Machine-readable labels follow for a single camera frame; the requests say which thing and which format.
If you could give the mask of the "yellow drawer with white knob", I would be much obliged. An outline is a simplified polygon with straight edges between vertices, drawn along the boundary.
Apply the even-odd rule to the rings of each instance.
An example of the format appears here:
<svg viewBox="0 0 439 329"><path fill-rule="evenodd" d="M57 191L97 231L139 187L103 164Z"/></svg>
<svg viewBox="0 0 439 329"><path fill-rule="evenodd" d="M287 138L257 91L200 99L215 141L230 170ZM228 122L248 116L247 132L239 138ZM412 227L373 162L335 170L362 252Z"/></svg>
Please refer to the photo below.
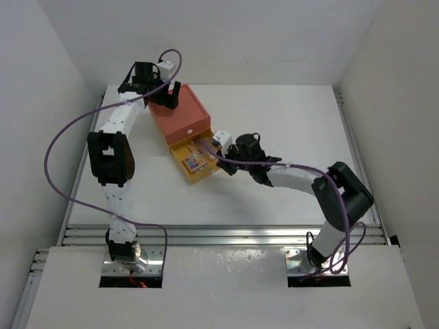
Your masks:
<svg viewBox="0 0 439 329"><path fill-rule="evenodd" d="M204 145L204 141L211 137L213 132L209 128L169 146L171 155L190 184L195 184L220 169L216 165L217 158Z"/></svg>

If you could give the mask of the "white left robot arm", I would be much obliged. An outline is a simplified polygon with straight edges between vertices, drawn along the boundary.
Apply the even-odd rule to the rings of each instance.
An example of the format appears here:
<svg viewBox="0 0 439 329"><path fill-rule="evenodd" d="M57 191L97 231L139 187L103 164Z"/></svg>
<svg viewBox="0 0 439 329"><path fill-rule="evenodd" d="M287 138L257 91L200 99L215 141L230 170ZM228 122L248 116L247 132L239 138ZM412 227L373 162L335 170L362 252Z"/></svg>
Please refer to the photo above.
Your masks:
<svg viewBox="0 0 439 329"><path fill-rule="evenodd" d="M131 207L130 180L135 170L128 137L148 102L154 101L170 109L178 105L180 83L172 94L168 93L169 78L175 72L176 65L167 60L160 60L158 64L135 62L117 89L119 105L115 106L107 122L87 137L91 171L101 185L112 213L106 233L108 251L111 260L123 265L137 265L141 256L135 225L122 219Z"/></svg>

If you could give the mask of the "small colourful eyeshadow palette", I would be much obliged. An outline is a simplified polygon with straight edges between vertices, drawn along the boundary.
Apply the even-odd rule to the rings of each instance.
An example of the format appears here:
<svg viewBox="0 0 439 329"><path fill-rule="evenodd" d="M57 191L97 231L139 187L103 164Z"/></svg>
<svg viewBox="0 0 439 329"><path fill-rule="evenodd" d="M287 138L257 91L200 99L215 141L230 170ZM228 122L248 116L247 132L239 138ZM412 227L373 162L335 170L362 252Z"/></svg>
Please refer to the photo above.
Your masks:
<svg viewBox="0 0 439 329"><path fill-rule="evenodd" d="M182 162L191 173L201 169L206 164L204 157L200 154L191 154L185 157Z"/></svg>

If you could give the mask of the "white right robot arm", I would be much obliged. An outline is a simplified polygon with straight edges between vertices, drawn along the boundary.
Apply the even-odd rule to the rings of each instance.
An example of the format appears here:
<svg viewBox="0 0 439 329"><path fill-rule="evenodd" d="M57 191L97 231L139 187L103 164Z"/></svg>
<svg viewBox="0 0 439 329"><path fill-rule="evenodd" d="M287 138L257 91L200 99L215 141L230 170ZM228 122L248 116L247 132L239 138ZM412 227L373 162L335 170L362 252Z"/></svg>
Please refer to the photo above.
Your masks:
<svg viewBox="0 0 439 329"><path fill-rule="evenodd" d="M336 162L327 171L301 164L284 163L268 156L261 148L257 133L233 139L219 130L211 142L217 148L217 166L229 175L246 171L252 179L269 187L289 188L316 198L325 222L307 246L307 262L322 269L333 260L341 245L349 246L351 230L375 203L371 192L344 162Z"/></svg>

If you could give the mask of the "long brown eyeshadow palette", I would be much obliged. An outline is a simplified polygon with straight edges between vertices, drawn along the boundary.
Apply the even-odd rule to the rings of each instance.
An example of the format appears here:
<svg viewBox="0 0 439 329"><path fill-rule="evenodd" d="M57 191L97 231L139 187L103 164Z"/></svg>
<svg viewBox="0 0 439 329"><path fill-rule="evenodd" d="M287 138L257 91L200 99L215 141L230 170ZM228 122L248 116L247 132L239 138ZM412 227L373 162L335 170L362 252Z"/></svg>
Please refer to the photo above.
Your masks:
<svg viewBox="0 0 439 329"><path fill-rule="evenodd" d="M204 157L206 164L201 168L205 168L205 166L208 165L209 162L212 162L215 160L215 157L210 154L206 146L204 145L206 138L203 136L197 136L194 137L190 144L190 150L191 154L200 154Z"/></svg>

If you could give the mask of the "orange drawer with white knob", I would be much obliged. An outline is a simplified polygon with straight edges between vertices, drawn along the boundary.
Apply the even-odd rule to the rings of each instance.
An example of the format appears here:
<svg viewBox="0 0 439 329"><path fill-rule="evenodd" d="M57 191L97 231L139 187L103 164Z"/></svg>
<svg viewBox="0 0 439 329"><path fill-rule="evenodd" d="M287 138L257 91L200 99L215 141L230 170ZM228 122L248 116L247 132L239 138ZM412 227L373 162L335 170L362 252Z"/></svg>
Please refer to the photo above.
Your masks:
<svg viewBox="0 0 439 329"><path fill-rule="evenodd" d="M210 128L210 126L210 117L198 121L172 121L165 128L165 139L168 145L173 145L190 136L195 136L196 134L207 130L208 128Z"/></svg>

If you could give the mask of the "orange drawer box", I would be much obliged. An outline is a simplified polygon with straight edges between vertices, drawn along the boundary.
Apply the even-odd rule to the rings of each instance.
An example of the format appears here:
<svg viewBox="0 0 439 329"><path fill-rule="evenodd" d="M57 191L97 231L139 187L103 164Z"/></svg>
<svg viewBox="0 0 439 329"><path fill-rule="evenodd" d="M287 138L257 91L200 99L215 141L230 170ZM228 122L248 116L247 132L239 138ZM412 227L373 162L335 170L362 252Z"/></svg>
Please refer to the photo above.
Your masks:
<svg viewBox="0 0 439 329"><path fill-rule="evenodd" d="M178 106L175 109L171 110L150 102L148 108L164 137L165 128L172 121L188 122L189 120L198 121L207 117L211 118L201 101L187 84L180 87Z"/></svg>

